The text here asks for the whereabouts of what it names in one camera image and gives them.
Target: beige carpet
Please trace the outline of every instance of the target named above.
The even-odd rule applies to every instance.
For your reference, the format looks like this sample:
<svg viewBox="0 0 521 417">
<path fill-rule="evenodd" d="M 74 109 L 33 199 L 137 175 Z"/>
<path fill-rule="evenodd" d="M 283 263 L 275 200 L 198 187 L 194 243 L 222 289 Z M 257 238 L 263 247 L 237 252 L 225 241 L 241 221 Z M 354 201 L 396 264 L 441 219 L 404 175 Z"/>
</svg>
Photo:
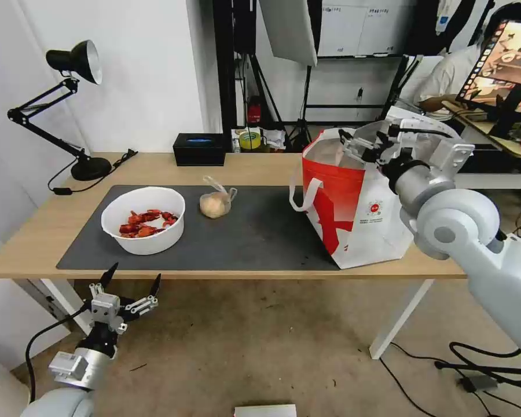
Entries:
<svg viewBox="0 0 521 417">
<path fill-rule="evenodd" d="M 502 227 L 513 229 L 520 197 L 490 196 Z M 149 283 L 114 281 L 137 297 Z M 160 306 L 119 342 L 96 392 L 97 416 L 226 416 L 244 404 L 295 403 L 299 416 L 419 416 L 367 347 L 409 281 L 164 281 Z M 86 295 L 85 283 L 78 290 Z M 34 359 L 38 395 L 54 388 L 46 367 L 72 352 L 74 333 Z M 436 282 L 396 338 L 411 353 L 454 357 L 449 341 L 509 352 L 515 347 L 467 291 L 464 280 Z M 437 416 L 486 416 L 451 370 L 413 360 L 394 347 L 383 356 L 410 396 Z M 494 360 L 479 358 L 483 364 Z M 521 357 L 502 362 L 521 365 Z M 18 376 L 27 380 L 23 367 Z M 521 405 L 521 390 L 494 392 Z M 483 396 L 493 414 L 521 411 Z"/>
</svg>

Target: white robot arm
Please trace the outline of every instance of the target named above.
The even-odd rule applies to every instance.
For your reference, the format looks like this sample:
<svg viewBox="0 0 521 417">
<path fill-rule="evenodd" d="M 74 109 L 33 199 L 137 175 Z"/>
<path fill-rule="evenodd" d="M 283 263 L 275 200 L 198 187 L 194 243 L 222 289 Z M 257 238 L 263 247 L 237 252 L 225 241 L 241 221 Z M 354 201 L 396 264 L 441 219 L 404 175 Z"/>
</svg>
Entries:
<svg viewBox="0 0 521 417">
<path fill-rule="evenodd" d="M 91 417 L 91 393 L 102 381 L 108 366 L 117 356 L 118 335 L 127 323 L 140 318 L 158 306 L 156 295 L 160 274 L 147 297 L 137 301 L 104 292 L 118 264 L 102 274 L 98 284 L 89 285 L 93 299 L 85 305 L 91 310 L 93 329 L 81 340 L 74 353 L 58 352 L 49 364 L 55 381 L 71 387 L 52 390 L 29 404 L 21 417 Z"/>
<path fill-rule="evenodd" d="M 411 117 L 396 120 L 394 112 Z M 467 273 L 471 294 L 521 348 L 521 239 L 500 231 L 486 196 L 453 181 L 474 146 L 441 122 L 396 108 L 391 114 L 353 135 L 341 130 L 345 155 L 377 164 L 415 244 L 430 257 L 451 257 Z"/>
</svg>

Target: black desk lamp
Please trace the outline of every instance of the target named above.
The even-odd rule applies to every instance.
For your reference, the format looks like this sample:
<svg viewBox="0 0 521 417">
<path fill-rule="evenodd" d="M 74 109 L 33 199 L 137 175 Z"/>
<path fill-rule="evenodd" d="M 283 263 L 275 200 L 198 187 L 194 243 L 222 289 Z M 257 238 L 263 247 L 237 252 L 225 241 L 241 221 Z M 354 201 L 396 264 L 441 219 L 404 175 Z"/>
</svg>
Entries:
<svg viewBox="0 0 521 417">
<path fill-rule="evenodd" d="M 71 51 L 50 50 L 46 53 L 46 62 L 48 62 L 52 68 L 58 70 L 65 79 L 56 87 L 45 91 L 40 96 L 33 98 L 33 100 L 9 110 L 8 118 L 12 122 L 31 130 L 33 133 L 48 140 L 48 142 L 74 155 L 77 159 L 77 163 L 71 168 L 71 175 L 74 179 L 79 181 L 91 181 L 105 177 L 110 173 L 112 168 L 108 160 L 104 158 L 91 158 L 85 153 L 83 148 L 63 141 L 30 122 L 33 116 L 77 93 L 79 80 L 72 76 L 72 72 L 77 72 L 82 78 L 85 78 L 85 80 L 91 83 L 100 84 L 102 82 L 102 70 L 94 43 L 92 41 L 79 42 Z M 69 90 L 63 96 L 49 103 L 34 104 L 62 87 L 66 87 Z"/>
</svg>

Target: gray desk mat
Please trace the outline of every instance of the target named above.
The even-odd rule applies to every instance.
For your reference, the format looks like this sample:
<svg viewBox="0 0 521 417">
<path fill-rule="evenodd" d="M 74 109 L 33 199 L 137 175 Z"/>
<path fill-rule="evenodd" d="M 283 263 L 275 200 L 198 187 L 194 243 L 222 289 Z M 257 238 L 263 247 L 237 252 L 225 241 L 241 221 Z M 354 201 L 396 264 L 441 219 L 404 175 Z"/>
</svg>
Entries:
<svg viewBox="0 0 521 417">
<path fill-rule="evenodd" d="M 100 216 L 140 187 L 113 186 L 56 268 L 102 270 L 119 262 L 122 270 L 338 270 L 307 217 L 290 207 L 286 186 L 237 186 L 232 210 L 215 220 L 199 210 L 199 197 L 211 187 L 169 186 L 185 198 L 183 235 L 161 253 L 132 255 L 102 231 Z"/>
</svg>

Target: red crayfish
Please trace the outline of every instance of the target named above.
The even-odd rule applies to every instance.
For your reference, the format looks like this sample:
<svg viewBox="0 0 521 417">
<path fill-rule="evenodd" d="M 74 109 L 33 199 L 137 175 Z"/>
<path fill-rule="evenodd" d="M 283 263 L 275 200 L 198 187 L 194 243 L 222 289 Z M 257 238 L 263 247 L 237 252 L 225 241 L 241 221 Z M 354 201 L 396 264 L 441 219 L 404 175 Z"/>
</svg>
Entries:
<svg viewBox="0 0 521 417">
<path fill-rule="evenodd" d="M 157 229 L 154 226 L 145 225 L 145 222 L 153 221 L 158 218 L 164 219 L 162 229 Z M 168 211 L 160 210 L 147 210 L 146 213 L 137 214 L 135 211 L 131 211 L 131 216 L 127 219 L 127 224 L 120 226 L 120 235 L 122 237 L 147 237 L 160 233 L 166 229 L 166 226 L 171 226 L 177 221 L 177 216 L 174 216 Z"/>
</svg>

